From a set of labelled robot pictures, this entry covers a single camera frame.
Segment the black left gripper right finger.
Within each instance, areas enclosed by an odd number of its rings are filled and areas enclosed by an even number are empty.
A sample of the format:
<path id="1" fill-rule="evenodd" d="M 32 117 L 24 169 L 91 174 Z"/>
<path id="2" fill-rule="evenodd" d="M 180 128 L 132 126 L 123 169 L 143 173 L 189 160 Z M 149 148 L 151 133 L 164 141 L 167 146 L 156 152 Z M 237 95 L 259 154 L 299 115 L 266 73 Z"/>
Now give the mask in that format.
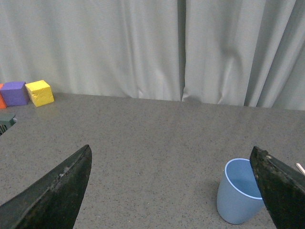
<path id="1" fill-rule="evenodd" d="M 250 164 L 259 191 L 278 229 L 305 227 L 305 176 L 255 146 Z"/>

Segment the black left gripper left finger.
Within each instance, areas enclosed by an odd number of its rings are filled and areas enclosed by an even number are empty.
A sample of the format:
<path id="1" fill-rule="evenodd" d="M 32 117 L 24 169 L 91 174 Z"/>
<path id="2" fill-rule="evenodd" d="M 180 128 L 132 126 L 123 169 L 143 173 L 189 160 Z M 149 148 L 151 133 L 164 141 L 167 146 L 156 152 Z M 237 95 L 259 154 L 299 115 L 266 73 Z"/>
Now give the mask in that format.
<path id="1" fill-rule="evenodd" d="M 72 229 L 92 166 L 85 145 L 27 189 L 1 205 L 2 229 Z"/>

